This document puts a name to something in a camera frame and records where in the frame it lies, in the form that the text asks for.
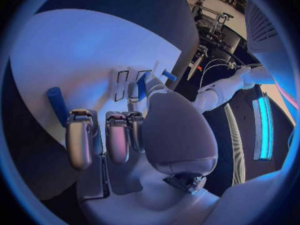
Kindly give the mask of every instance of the blue cylinder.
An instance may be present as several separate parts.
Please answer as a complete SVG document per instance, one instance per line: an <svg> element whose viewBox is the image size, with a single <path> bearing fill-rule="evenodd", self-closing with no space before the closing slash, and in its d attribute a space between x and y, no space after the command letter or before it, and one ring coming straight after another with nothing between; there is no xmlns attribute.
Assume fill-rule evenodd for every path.
<svg viewBox="0 0 300 225"><path fill-rule="evenodd" d="M68 118L68 112L61 89L59 87L50 88L47 91L47 97L60 124L65 128Z"/></svg>
<svg viewBox="0 0 300 225"><path fill-rule="evenodd" d="M170 79L173 82L175 82L177 80L177 77L175 75L173 75L172 73L168 72L167 70L164 70L162 72L162 75L166 76L168 79Z"/></svg>

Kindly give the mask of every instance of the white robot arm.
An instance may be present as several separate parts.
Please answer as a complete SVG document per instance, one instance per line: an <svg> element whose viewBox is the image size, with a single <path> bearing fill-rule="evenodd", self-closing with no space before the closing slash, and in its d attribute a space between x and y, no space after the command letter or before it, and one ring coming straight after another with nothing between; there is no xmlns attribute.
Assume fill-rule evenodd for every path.
<svg viewBox="0 0 300 225"><path fill-rule="evenodd" d="M240 89L251 89L255 84L274 84L273 77L263 66L243 66L229 78L220 79L198 90L193 105L200 113L210 111L229 101Z"/></svg>

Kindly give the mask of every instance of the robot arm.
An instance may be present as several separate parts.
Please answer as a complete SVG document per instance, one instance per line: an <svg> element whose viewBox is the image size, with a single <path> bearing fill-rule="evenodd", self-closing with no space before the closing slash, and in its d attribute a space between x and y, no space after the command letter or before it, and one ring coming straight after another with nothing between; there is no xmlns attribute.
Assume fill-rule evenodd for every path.
<svg viewBox="0 0 300 225"><path fill-rule="evenodd" d="M243 66L229 78L220 79L198 90L193 105L200 113L210 111L228 102L240 89L251 89L255 84L274 84L273 77L263 66Z"/></svg>

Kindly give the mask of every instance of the blue led light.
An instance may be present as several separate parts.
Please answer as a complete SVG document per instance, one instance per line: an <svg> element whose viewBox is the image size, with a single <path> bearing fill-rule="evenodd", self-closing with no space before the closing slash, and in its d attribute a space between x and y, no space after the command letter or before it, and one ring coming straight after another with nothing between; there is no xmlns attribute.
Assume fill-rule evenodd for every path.
<svg viewBox="0 0 300 225"><path fill-rule="evenodd" d="M267 148L267 159L272 158L273 153L273 119L270 108L270 102L267 97L264 98L266 113L267 113L267 121L268 121L268 148Z"/></svg>
<svg viewBox="0 0 300 225"><path fill-rule="evenodd" d="M268 158L268 140L269 140L269 130L268 130L268 114L263 97L258 99L260 119L261 119L261 149L260 149L260 159Z"/></svg>

